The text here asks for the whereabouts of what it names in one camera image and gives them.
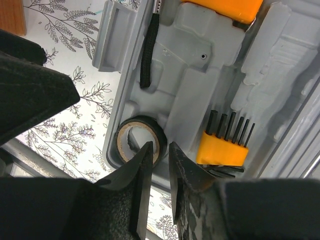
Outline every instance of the gray plastic tool tray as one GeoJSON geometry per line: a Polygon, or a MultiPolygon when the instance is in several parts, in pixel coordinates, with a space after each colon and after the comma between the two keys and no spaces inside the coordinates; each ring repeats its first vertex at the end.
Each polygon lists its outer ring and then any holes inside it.
{"type": "MultiPolygon", "coordinates": [[[[241,177],[306,177],[320,150],[320,0],[265,0],[247,32],[210,9],[166,0],[151,86],[140,89],[152,8],[151,0],[140,1],[138,10],[105,3],[93,65],[121,72],[103,148],[106,164],[123,164],[115,133],[137,115],[155,118],[168,143],[177,142],[195,160],[215,109],[256,123],[241,177]]],[[[154,168],[152,184],[170,192],[168,154],[154,168]]]]}

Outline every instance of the gray plastic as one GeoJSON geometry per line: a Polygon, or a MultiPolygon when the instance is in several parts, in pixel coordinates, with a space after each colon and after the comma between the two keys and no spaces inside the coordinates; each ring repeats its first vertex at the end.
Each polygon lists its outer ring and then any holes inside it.
{"type": "MultiPolygon", "coordinates": [[[[107,1],[93,65],[99,71],[122,74],[103,148],[106,163],[114,169],[122,164],[115,151],[115,132],[120,123],[136,115],[155,118],[168,142],[177,142],[195,160],[204,123],[210,110],[216,109],[227,114],[236,111],[238,117],[256,123],[244,177],[278,176],[272,164],[282,159],[283,168],[295,151],[294,133],[288,126],[296,123],[299,128],[299,123],[306,122],[297,115],[302,104],[310,116],[307,119],[314,122],[308,104],[311,94],[320,92],[314,86],[319,71],[315,61],[320,1],[271,2],[265,2],[262,14],[246,33],[210,9],[165,1],[152,57],[151,86],[140,89],[142,45],[153,2],[141,1],[138,11],[133,11],[107,1]],[[278,154],[279,149],[287,149],[285,142],[293,146],[291,155],[278,154]]],[[[299,133],[296,141],[303,137],[299,133]]],[[[301,151],[312,145],[311,139],[301,151]]],[[[308,151],[315,157],[318,152],[312,149],[308,151]]],[[[170,191],[168,155],[154,168],[152,182],[170,191]]]]}

